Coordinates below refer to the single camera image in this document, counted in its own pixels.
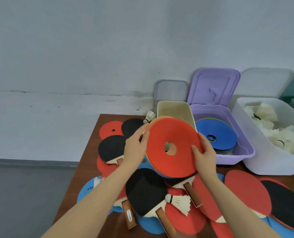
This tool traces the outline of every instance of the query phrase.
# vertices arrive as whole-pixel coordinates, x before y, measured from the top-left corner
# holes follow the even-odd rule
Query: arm
[[[201,154],[197,147],[192,146],[197,171],[213,196],[234,237],[280,237],[219,180],[216,173],[216,153],[210,141],[200,133],[199,136],[203,140],[205,153]]]
[[[97,237],[125,183],[142,162],[149,136],[146,125],[126,140],[124,161],[113,173],[98,184],[87,196],[62,216],[42,238]]]

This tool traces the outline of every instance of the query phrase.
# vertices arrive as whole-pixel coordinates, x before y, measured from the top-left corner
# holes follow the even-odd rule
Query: purple plastic bin
[[[219,119],[229,124],[238,135],[232,155],[217,155],[217,164],[237,164],[255,155],[255,149],[226,107],[240,80],[240,73],[228,68],[201,68],[194,76],[188,103],[197,122],[203,118]]]

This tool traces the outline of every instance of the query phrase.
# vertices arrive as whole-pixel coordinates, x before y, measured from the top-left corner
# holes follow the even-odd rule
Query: brown tabletop
[[[88,144],[84,150],[84,153],[81,157],[80,163],[75,170],[74,176],[70,182],[70,185],[65,193],[65,196],[62,200],[62,203],[59,207],[59,210],[54,218],[52,224],[54,224],[58,219],[60,219],[70,208],[72,208],[77,201],[77,197],[79,192],[83,188],[83,186],[91,179],[96,176],[100,176],[101,172],[98,170],[96,166],[96,161],[98,157],[98,145],[101,142],[101,138],[99,136],[99,130],[103,124],[106,124],[110,121],[121,121],[124,122],[130,118],[142,118],[144,116],[129,116],[129,115],[109,115],[109,114],[101,114],[97,120],[97,123],[94,127],[92,135],[89,139]],[[217,165],[217,173],[225,175],[231,169],[239,169],[244,170],[245,172],[251,173],[242,162],[236,165]],[[271,177],[272,179],[276,179],[282,182],[284,185],[289,187],[292,191],[294,191],[294,175],[293,176],[259,176],[255,175],[259,178],[261,177]],[[125,216],[123,213],[111,213],[99,234],[98,237],[166,237],[165,235],[153,235],[147,231],[145,231],[139,224],[131,229],[127,229],[127,224],[125,221]],[[196,235],[188,236],[185,234],[179,234],[179,237],[216,237],[211,225],[209,222],[205,225],[205,227]]]

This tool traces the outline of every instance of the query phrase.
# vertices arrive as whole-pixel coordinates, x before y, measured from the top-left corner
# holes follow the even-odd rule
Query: black rubber paddle face
[[[122,132],[126,139],[136,132],[141,126],[143,126],[143,120],[138,118],[128,119],[122,124]]]
[[[294,192],[270,180],[262,180],[272,202],[271,215],[294,229]]]
[[[194,176],[196,173],[190,175],[190,176],[187,176],[187,177],[183,177],[183,178],[165,178],[165,177],[161,177],[167,184],[171,185],[171,186],[174,186],[192,176]]]
[[[126,182],[125,190],[130,205],[140,216],[146,215],[168,194],[161,177],[148,168],[136,170]]]
[[[98,145],[98,155],[104,162],[108,162],[124,154],[126,138],[121,135],[112,135],[105,138]]]

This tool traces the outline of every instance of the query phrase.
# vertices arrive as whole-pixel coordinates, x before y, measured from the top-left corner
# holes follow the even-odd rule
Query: gray floor
[[[40,237],[51,226],[74,171],[0,164],[0,238]]]

